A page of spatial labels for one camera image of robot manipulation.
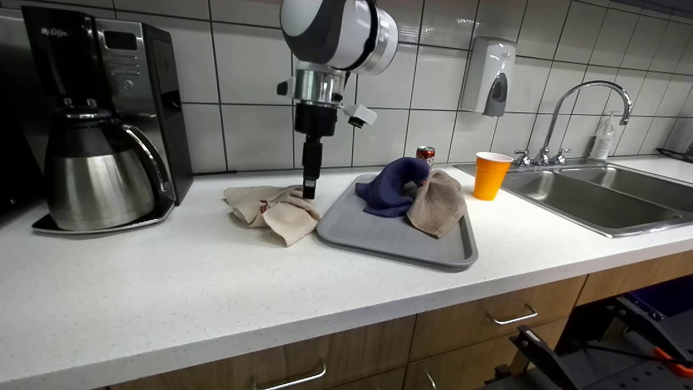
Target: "blue cloth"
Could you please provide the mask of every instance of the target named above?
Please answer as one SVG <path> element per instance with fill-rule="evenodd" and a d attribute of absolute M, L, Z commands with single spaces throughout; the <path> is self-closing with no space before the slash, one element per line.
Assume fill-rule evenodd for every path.
<path fill-rule="evenodd" d="M 413 182 L 423 186 L 429 178 L 429 162 L 420 157 L 391 161 L 384 170 L 367 183 L 354 183 L 354 194 L 366 201 L 366 212 L 376 217 L 400 217 L 407 215 L 413 200 L 405 192 L 405 183 Z"/>

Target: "drawer handle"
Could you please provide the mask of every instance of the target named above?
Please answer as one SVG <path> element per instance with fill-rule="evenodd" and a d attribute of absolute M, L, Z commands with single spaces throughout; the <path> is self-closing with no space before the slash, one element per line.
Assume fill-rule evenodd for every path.
<path fill-rule="evenodd" d="M 319 382 L 324 374 L 327 374 L 327 364 L 320 361 L 320 365 L 313 373 L 305 374 L 305 377 L 296 377 L 296 378 L 289 378 L 289 382 L 284 382 L 284 383 L 274 383 L 274 386 L 258 386 L 256 378 L 253 378 L 252 388 L 253 390 L 282 390 L 282 388 L 293 388 L 293 386 L 307 383 L 307 382 Z"/>
<path fill-rule="evenodd" d="M 484 316 L 489 316 L 489 321 L 493 321 L 497 328 L 507 328 L 507 325 L 521 322 L 521 321 L 540 316 L 540 311 L 533 310 L 528 303 L 523 303 L 523 308 L 528 310 L 528 315 L 514 316 L 514 319 L 493 319 L 491 315 L 484 315 Z"/>
<path fill-rule="evenodd" d="M 437 390 L 437 383 L 435 383 L 433 374 L 426 369 L 424 369 L 424 374 L 429 378 L 430 390 Z"/>

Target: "beige cloth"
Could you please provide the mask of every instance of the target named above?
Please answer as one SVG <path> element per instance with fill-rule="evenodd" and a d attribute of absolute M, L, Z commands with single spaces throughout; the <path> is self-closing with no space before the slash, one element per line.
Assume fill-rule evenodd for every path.
<path fill-rule="evenodd" d="M 459 182 L 444 170 L 433 170 L 417 189 L 407 219 L 415 230 L 441 239 L 459 222 L 465 211 Z"/>
<path fill-rule="evenodd" d="M 249 186 L 223 191 L 223 201 L 232 215 L 249 228 L 271 228 L 285 245 L 307 237 L 320 220 L 298 189 Z"/>

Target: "sink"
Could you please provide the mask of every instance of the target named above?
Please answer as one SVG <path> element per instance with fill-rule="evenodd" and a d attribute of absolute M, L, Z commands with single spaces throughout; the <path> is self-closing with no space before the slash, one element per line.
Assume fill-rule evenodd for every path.
<path fill-rule="evenodd" d="M 620 169 L 612 165 L 603 169 L 563 170 L 561 176 L 594 182 L 603 189 L 628 192 L 646 201 L 693 215 L 693 189 L 678 182 Z"/>
<path fill-rule="evenodd" d="M 594 169 L 531 169 L 509 170 L 502 189 L 603 237 L 631 237 L 689 220 L 681 211 L 625 192 L 625 183 L 628 179 L 603 179 L 603 170 Z"/>

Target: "kitchen counter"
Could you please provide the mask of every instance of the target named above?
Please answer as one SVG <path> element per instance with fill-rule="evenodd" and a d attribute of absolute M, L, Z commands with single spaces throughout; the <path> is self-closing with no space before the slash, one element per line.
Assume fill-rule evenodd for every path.
<path fill-rule="evenodd" d="M 686 162 L 620 162 L 693 183 Z M 471 189 L 471 176 L 449 170 Z M 360 174 L 376 170 L 324 170 L 315 207 Z M 0 388 L 119 383 L 693 248 L 693 226 L 603 239 L 509 192 L 468 194 L 479 259 L 453 272 L 315 237 L 282 247 L 220 201 L 227 186 L 296 182 L 197 178 L 168 220 L 110 237 L 32 233 L 41 205 L 1 226 Z"/>

